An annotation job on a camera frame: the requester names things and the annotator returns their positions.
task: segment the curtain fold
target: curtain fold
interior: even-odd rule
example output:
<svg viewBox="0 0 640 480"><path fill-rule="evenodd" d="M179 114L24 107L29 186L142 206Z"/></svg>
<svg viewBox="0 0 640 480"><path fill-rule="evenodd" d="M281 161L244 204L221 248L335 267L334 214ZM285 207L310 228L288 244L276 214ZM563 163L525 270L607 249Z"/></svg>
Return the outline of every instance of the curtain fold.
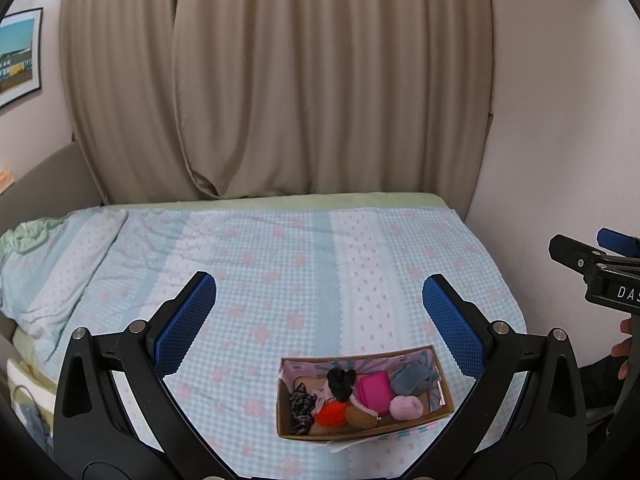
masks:
<svg viewBox="0 0 640 480"><path fill-rule="evenodd" d="M63 0L74 129L111 202L423 191L461 216L490 0Z"/></svg>
<svg viewBox="0 0 640 480"><path fill-rule="evenodd" d="M106 203L196 200L176 135L177 0L62 0L60 56L74 136Z"/></svg>

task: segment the blue sky in picture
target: blue sky in picture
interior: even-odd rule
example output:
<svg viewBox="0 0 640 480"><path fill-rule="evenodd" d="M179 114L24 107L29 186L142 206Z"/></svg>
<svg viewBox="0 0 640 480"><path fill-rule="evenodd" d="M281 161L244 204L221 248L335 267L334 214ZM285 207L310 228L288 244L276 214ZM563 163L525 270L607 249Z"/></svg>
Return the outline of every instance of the blue sky in picture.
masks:
<svg viewBox="0 0 640 480"><path fill-rule="evenodd" d="M33 18L0 27L0 56L27 48L31 44L32 35Z"/></svg>

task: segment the blue gripper pad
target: blue gripper pad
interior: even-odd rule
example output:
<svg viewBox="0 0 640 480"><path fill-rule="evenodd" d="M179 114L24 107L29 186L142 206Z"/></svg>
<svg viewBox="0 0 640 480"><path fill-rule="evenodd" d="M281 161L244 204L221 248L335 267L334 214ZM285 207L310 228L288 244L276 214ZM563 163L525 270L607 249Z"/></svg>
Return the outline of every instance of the blue gripper pad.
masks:
<svg viewBox="0 0 640 480"><path fill-rule="evenodd" d="M462 373L480 378L492 345L486 330L489 325L486 318L474 304L463 301L440 274L425 280L422 304Z"/></svg>
<svg viewBox="0 0 640 480"><path fill-rule="evenodd" d="M602 228L598 231L596 240L600 247L620 254L620 256L640 258L640 240L638 238Z"/></svg>
<svg viewBox="0 0 640 480"><path fill-rule="evenodd" d="M203 276L193 286L192 282L199 274ZM181 301L180 296L184 296L183 293L188 288L193 290ZM153 341L154 369L161 378L178 371L191 344L216 303L216 282L210 274L197 273L182 290L182 293L171 301L174 302L171 306L174 310L177 307L177 311Z"/></svg>

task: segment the black and white patterned scrunchie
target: black and white patterned scrunchie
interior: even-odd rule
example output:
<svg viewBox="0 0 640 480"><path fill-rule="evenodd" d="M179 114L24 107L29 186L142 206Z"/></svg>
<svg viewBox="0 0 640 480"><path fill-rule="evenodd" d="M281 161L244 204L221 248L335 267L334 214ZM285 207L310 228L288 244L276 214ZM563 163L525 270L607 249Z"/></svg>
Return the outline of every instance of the black and white patterned scrunchie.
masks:
<svg viewBox="0 0 640 480"><path fill-rule="evenodd" d="M305 385L300 383L290 394L289 400L291 402L291 434L308 434L315 421L311 411L316 405L316 396L309 395Z"/></svg>

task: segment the metal screw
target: metal screw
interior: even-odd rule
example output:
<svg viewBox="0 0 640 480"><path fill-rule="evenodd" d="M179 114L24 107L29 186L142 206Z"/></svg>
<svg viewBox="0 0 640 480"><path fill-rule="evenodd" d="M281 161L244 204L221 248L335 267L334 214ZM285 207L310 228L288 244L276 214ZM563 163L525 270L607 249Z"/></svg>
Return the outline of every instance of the metal screw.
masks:
<svg viewBox="0 0 640 480"><path fill-rule="evenodd" d="M555 328L552 335L558 339L558 341L564 341L566 339L566 332L561 328Z"/></svg>
<svg viewBox="0 0 640 480"><path fill-rule="evenodd" d="M71 333L71 337L73 339L82 339L84 336L86 335L86 329L79 326L78 328L76 328L72 333Z"/></svg>
<svg viewBox="0 0 640 480"><path fill-rule="evenodd" d="M501 335L504 335L509 331L509 325L507 325L503 321L496 321L493 327L494 327L494 330Z"/></svg>
<svg viewBox="0 0 640 480"><path fill-rule="evenodd" d="M133 332L134 334L137 334L139 332L142 332L145 329L145 326L146 326L145 321L141 319L137 319L129 325L129 332Z"/></svg>

